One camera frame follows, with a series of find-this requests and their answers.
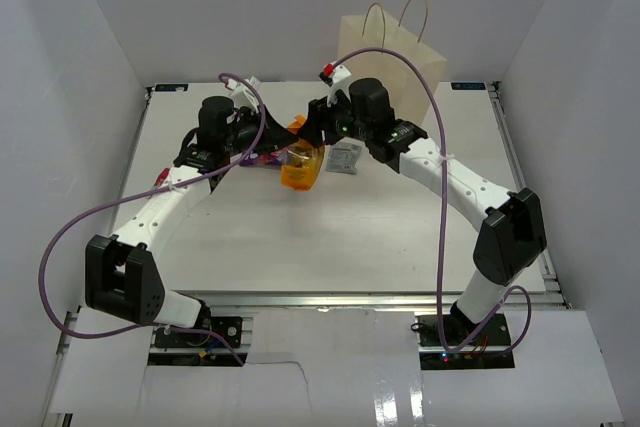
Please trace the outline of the silver sachet packet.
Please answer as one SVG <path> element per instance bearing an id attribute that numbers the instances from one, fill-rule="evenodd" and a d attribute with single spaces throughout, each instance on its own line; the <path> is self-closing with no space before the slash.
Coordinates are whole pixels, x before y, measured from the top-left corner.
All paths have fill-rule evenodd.
<path id="1" fill-rule="evenodd" d="M 357 162 L 361 154 L 361 147 L 352 143 L 337 143 L 329 150 L 325 171 L 338 174 L 357 174 Z"/>

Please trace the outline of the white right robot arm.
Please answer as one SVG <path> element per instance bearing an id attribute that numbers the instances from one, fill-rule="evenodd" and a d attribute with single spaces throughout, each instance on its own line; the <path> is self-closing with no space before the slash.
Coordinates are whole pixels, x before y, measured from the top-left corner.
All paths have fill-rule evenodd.
<path id="1" fill-rule="evenodd" d="M 478 234 L 476 270 L 451 309 L 451 331 L 466 346 L 484 338 L 489 312 L 547 247 L 538 195 L 496 185 L 445 157 L 424 129 L 395 115 L 387 90 L 373 78 L 310 101 L 298 133 L 315 147 L 344 138 L 363 142 L 375 160 L 440 196 L 471 224 Z"/>

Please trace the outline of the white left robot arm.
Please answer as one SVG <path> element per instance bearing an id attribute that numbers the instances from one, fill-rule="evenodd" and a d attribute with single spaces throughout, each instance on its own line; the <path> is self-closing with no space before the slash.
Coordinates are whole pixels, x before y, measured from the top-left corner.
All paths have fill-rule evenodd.
<path id="1" fill-rule="evenodd" d="M 233 157 L 252 149 L 270 154 L 296 135 L 271 114 L 235 107 L 227 97 L 203 100 L 198 125 L 183 138 L 157 194 L 110 237 L 94 236 L 85 249 L 85 302 L 106 314 L 149 326 L 177 326 L 188 345 L 211 334 L 202 301 L 167 289 L 156 266 L 188 214 L 218 186 Z"/>

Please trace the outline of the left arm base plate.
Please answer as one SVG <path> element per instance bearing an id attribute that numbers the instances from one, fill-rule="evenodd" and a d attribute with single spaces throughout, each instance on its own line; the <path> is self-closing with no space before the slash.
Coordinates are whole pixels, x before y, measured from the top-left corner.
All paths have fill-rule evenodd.
<path id="1" fill-rule="evenodd" d="M 154 354 L 199 354 L 215 349 L 226 351 L 222 338 L 233 349 L 241 346 L 243 319 L 239 316 L 205 318 L 200 325 L 185 328 L 161 327 L 154 331 L 150 352 Z"/>

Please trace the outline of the orange snack bag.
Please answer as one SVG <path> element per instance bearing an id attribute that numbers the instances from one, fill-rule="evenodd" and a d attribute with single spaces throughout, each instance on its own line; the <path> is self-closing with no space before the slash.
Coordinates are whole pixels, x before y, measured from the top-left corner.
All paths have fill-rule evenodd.
<path id="1" fill-rule="evenodd" d="M 299 138 L 284 150 L 280 167 L 280 182 L 294 191 L 309 191 L 320 173 L 325 147 L 313 147 Z"/>

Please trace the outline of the purple Fox's candy bag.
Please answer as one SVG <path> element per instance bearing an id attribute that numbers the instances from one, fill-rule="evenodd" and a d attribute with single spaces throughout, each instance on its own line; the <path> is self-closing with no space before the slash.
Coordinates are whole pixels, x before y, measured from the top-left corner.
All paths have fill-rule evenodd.
<path id="1" fill-rule="evenodd" d="M 249 157 L 247 157 L 240 163 L 240 166 L 279 168 L 283 163 L 284 157 L 284 149 L 279 149 L 268 154 L 257 154 L 255 152 L 252 152 Z"/>

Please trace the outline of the small pink packet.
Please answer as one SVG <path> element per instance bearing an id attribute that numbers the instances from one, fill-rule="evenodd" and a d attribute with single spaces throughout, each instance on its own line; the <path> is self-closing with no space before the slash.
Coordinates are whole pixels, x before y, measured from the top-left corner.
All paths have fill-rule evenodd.
<path id="1" fill-rule="evenodd" d="M 154 182 L 154 186 L 155 187 L 159 187 L 161 186 L 164 181 L 167 179 L 168 175 L 169 175 L 170 169 L 169 168 L 164 168 L 160 174 L 157 176 L 155 182 Z"/>

